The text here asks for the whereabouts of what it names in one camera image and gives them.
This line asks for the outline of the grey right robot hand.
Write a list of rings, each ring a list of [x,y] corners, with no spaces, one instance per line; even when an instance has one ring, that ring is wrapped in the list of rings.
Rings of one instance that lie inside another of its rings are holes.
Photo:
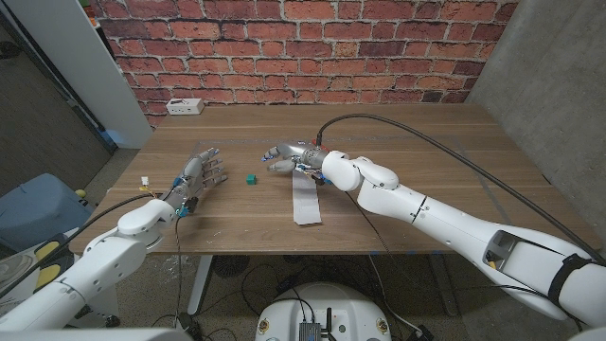
[[[269,161],[282,157],[282,160],[269,165],[267,169],[278,173],[288,173],[300,165],[303,165],[305,169],[320,170],[328,154],[327,151],[310,143],[286,142],[272,147],[261,157],[261,160]]]

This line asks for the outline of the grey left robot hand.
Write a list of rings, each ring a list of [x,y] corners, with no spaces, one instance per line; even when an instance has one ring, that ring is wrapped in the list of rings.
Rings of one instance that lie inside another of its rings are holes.
[[[190,158],[164,201],[177,209],[189,199],[200,198],[206,189],[224,182],[227,175],[223,171],[219,153],[219,149],[210,148]]]

